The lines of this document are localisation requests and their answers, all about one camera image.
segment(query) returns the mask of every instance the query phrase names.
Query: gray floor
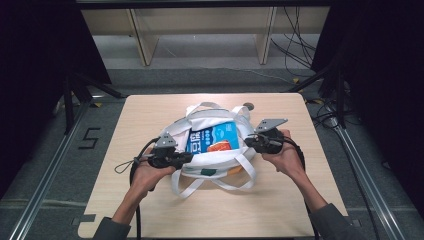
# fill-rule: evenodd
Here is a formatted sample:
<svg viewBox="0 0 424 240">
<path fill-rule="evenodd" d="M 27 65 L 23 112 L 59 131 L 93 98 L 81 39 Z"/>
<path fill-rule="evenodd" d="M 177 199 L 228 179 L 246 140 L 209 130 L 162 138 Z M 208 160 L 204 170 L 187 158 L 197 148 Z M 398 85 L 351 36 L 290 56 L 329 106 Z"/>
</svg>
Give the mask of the gray floor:
<svg viewBox="0 0 424 240">
<path fill-rule="evenodd" d="M 288 40 L 284 36 L 273 38 L 283 48 L 287 47 Z M 318 38 L 318 35 L 304 36 L 311 45 L 315 45 Z M 253 36 L 250 35 L 163 36 L 149 67 L 141 66 L 132 37 L 98 36 L 95 41 L 112 78 L 112 86 L 126 94 L 283 92 L 293 86 L 293 78 L 304 78 L 291 73 L 313 74 L 286 58 L 274 45 L 270 47 L 267 64 L 259 65 Z M 300 48 L 291 48 L 291 51 L 303 56 Z M 220 82 L 233 84 L 220 88 Z M 302 95 L 305 99 L 318 98 L 319 85 L 318 81 L 304 89 Z M 92 91 L 96 96 L 105 95 L 96 89 Z M 84 221 L 86 203 L 125 101 L 105 96 L 97 102 L 102 103 L 101 107 L 92 106 L 85 111 L 60 169 L 32 222 L 27 239 L 79 239 L 78 223 Z M 311 116 L 325 112 L 322 106 L 307 104 Z M 360 119 L 356 115 L 349 116 L 348 132 L 383 199 L 395 215 L 405 239 L 424 239 L 422 218 L 391 171 L 381 165 L 384 158 L 367 129 L 358 123 Z M 34 150 L 33 158 L 23 166 L 1 201 L 0 239 L 7 239 L 10 235 L 48 168 L 63 139 L 64 124 L 61 103 L 56 117 Z M 98 138 L 98 141 L 94 149 L 84 150 L 81 147 L 91 144 L 83 141 L 89 128 L 98 129 L 89 133 L 89 137 Z M 316 130 L 350 218 L 359 223 L 358 229 L 369 239 L 377 239 L 342 142 L 333 130 L 322 124 Z M 374 206 L 371 205 L 370 209 L 380 239 L 390 239 Z"/>
</svg>

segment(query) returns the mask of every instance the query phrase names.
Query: black curtain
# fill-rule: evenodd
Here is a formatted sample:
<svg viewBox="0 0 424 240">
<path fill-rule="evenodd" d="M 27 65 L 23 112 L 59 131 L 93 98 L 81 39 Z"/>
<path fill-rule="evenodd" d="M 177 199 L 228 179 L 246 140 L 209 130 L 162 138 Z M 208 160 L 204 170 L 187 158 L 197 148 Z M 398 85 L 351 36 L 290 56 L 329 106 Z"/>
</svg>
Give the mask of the black curtain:
<svg viewBox="0 0 424 240">
<path fill-rule="evenodd" d="M 424 218 L 424 7 L 420 1 L 371 1 L 341 61 L 353 102 L 392 171 Z M 360 11 L 334 8 L 318 44 L 315 70 L 329 63 Z M 334 89 L 334 83 L 326 86 Z"/>
<path fill-rule="evenodd" d="M 1 1 L 0 56 L 1 197 L 31 158 L 66 76 L 75 71 L 100 83 L 110 79 L 75 5 Z"/>
</svg>

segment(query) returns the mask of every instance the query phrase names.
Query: black sleeve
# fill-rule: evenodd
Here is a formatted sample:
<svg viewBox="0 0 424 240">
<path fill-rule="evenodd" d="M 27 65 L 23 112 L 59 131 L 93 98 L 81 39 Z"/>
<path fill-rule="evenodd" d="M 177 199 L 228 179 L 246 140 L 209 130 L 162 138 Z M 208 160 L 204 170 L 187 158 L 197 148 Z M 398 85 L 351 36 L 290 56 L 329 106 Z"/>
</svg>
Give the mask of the black sleeve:
<svg viewBox="0 0 424 240">
<path fill-rule="evenodd" d="M 354 226 L 342 216 L 333 204 L 309 215 L 312 224 L 326 240 L 366 239 Z"/>
<path fill-rule="evenodd" d="M 110 218 L 103 218 L 94 234 L 93 240 L 119 240 L 127 239 L 131 226 L 112 221 Z"/>
</svg>

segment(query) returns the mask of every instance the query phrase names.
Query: white tote bag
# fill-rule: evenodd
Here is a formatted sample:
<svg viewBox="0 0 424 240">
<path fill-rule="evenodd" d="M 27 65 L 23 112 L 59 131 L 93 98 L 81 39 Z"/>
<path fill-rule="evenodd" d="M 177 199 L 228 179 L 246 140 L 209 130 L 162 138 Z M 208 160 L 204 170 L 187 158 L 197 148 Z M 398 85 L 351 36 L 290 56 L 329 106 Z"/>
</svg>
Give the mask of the white tote bag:
<svg viewBox="0 0 424 240">
<path fill-rule="evenodd" d="M 204 181 L 212 181 L 226 190 L 239 190 L 251 188 L 256 179 L 256 172 L 250 160 L 256 154 L 253 148 L 244 143 L 244 139 L 254 133 L 250 124 L 250 113 L 247 107 L 237 106 L 232 111 L 223 109 L 216 103 L 201 102 L 187 108 L 186 117 L 163 129 L 162 133 L 168 132 L 177 142 L 177 152 L 187 150 L 187 141 L 193 131 L 200 131 L 220 124 L 231 123 L 236 127 L 238 148 L 194 154 L 190 163 L 186 163 L 180 170 L 172 175 L 172 190 L 182 198 L 190 196 Z M 244 168 L 250 179 L 240 187 L 224 183 L 220 178 L 225 177 L 236 169 Z M 179 189 L 180 176 L 194 178 L 195 180 L 182 191 Z"/>
</svg>

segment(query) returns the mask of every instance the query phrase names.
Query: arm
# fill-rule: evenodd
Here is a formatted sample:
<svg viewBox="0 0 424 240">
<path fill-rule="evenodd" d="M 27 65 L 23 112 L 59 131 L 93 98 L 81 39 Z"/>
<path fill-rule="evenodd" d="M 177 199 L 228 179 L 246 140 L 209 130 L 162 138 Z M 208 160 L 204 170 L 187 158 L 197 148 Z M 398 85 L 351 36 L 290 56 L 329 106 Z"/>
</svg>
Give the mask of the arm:
<svg viewBox="0 0 424 240">
<path fill-rule="evenodd" d="M 281 130 L 284 136 L 291 138 L 288 130 Z M 262 154 L 277 172 L 290 177 L 302 193 L 306 205 L 311 210 L 311 221 L 324 239 L 365 239 L 351 226 L 333 204 L 328 204 L 309 180 L 294 146 L 283 144 L 278 154 Z"/>
<path fill-rule="evenodd" d="M 141 200 L 160 179 L 174 171 L 174 167 L 157 169 L 147 162 L 140 162 L 135 171 L 133 183 L 112 219 L 103 218 L 93 239 L 126 239 L 131 228 L 129 224 Z"/>
</svg>

